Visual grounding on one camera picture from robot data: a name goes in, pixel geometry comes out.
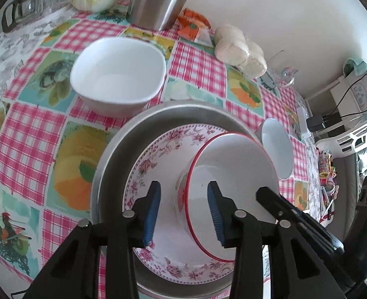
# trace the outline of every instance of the floral plate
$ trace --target floral plate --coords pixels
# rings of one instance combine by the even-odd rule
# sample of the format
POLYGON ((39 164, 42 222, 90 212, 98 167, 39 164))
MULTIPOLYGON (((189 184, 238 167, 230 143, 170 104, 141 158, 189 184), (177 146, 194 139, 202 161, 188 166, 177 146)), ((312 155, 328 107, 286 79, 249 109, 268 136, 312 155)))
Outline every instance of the floral plate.
POLYGON ((161 184, 161 201, 153 241, 147 248, 134 249, 142 263, 158 276, 179 284, 204 284, 233 271, 233 263, 209 258, 178 222, 174 204, 175 184, 180 172, 213 136, 226 130, 206 125, 179 126, 154 140, 133 166, 124 190, 123 210, 144 197, 151 181, 161 184))

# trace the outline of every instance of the silver screw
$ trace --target silver screw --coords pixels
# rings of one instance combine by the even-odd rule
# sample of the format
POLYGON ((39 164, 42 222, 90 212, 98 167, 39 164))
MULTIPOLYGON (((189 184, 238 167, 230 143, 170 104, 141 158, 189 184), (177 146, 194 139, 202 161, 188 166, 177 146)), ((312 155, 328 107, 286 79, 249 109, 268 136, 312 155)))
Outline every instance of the silver screw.
POLYGON ((290 221, 282 220, 279 222, 280 226, 283 228, 289 228, 291 226, 290 221))
POLYGON ((125 218, 132 218, 133 216, 135 216, 135 211, 133 210, 125 210, 123 213, 122 213, 123 217, 125 218))
POLYGON ((244 218, 244 217, 246 217, 246 212, 244 211, 244 210, 236 210, 235 211, 235 216, 237 217, 237 218, 244 218))
POLYGON ((78 222, 78 227, 85 228, 89 226, 89 220, 84 218, 78 222))

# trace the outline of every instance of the table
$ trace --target table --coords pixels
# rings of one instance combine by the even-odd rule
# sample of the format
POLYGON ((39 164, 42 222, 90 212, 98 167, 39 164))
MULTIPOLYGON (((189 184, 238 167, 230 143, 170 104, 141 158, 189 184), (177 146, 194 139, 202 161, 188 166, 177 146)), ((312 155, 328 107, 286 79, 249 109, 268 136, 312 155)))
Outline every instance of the table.
MULTIPOLYGON (((191 98, 225 108, 252 130, 265 118, 279 120, 294 150, 293 174, 279 181, 280 193, 303 209, 308 198, 311 215, 320 218, 316 148, 313 138, 301 138, 296 108, 303 100, 298 93, 246 79, 218 61, 212 48, 181 39, 177 24, 158 33, 136 28, 125 20, 126 8, 122 4, 115 11, 98 14, 64 10, 53 25, 46 19, 42 25, 35 24, 37 33, 42 30, 36 35, 41 40, 31 37, 32 32, 25 34, 23 44, 31 42, 26 60, 0 65, 4 68, 0 74, 6 78, 0 88, 0 262, 27 282, 32 282, 76 223, 89 218, 97 162, 127 122, 90 111, 69 83, 78 54, 101 37, 141 39, 164 53, 165 83, 146 108, 191 98), (14 75, 7 77, 8 72, 14 75), (243 84, 250 93, 242 89, 243 84)), ((5 49, 1 64, 11 57, 10 49, 17 53, 24 48, 19 46, 21 35, 8 39, 0 42, 5 49)), ((100 298, 105 298, 104 283, 102 258, 100 298)))

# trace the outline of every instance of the metal basin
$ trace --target metal basin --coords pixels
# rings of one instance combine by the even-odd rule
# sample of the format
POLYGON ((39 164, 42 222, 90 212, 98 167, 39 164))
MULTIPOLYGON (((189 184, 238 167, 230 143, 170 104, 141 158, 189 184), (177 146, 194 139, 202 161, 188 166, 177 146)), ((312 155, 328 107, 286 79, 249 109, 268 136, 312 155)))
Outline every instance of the metal basin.
MULTIPOLYGON (((254 133, 229 112, 203 102, 166 102, 142 112, 119 130, 99 161, 92 183, 93 223, 111 221, 121 213, 128 174, 136 159, 155 138, 177 126, 196 123, 241 132, 257 140, 254 133)), ((210 298, 232 283, 231 273, 207 284, 176 284, 151 272, 136 256, 134 260, 139 291, 153 298, 210 298)))

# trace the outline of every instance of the teal cloth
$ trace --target teal cloth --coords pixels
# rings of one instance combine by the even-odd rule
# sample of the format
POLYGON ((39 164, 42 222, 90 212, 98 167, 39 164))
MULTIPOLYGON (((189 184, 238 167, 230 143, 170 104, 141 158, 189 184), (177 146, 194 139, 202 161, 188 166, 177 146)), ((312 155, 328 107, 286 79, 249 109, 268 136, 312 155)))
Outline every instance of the teal cloth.
POLYGON ((367 64, 359 57, 350 57, 343 65, 344 77, 347 77, 352 71, 356 76, 362 75, 367 72, 367 64))

